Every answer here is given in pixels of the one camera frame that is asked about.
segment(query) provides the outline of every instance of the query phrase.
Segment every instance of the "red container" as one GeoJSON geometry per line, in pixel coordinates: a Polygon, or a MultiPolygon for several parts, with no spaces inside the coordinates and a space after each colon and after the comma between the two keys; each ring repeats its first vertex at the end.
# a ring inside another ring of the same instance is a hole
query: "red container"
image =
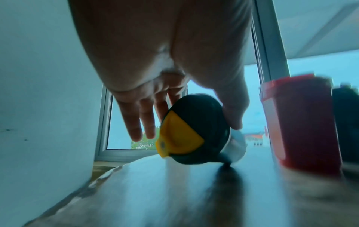
{"type": "Polygon", "coordinates": [[[331,79],[313,74],[262,84],[260,98],[272,149],[286,167],[339,174],[331,79]]]}

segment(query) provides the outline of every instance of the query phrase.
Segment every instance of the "aluminum window frame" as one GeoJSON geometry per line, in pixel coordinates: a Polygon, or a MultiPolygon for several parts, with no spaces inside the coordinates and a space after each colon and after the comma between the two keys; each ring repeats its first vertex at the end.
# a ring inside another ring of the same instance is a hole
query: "aluminum window frame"
{"type": "MultiPolygon", "coordinates": [[[[289,76],[273,1],[253,0],[252,38],[260,83],[289,76]]],[[[132,162],[157,154],[156,150],[107,149],[111,107],[112,95],[103,86],[95,161],[132,162]]]]}

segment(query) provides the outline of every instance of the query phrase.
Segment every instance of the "table surface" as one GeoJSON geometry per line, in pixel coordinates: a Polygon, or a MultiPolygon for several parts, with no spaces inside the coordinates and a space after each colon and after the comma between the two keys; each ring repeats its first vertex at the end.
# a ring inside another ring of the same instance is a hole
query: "table surface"
{"type": "Polygon", "coordinates": [[[232,168],[156,155],[108,172],[28,226],[358,227],[359,184],[281,168],[260,147],[232,168]]]}

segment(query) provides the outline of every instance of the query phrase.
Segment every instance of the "ceiling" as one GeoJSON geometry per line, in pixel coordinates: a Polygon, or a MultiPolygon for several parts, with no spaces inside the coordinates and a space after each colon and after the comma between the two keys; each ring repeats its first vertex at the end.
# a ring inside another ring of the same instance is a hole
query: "ceiling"
{"type": "MultiPolygon", "coordinates": [[[[287,59],[359,49],[359,0],[273,0],[287,59]]],[[[246,65],[255,64],[253,40],[246,65]]]]}

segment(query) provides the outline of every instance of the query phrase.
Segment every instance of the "white wall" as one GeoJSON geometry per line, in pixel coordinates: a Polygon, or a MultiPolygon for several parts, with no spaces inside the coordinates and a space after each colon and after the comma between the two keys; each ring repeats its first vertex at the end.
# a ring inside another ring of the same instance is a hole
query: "white wall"
{"type": "Polygon", "coordinates": [[[0,226],[90,179],[101,89],[67,1],[0,1],[0,226]]]}

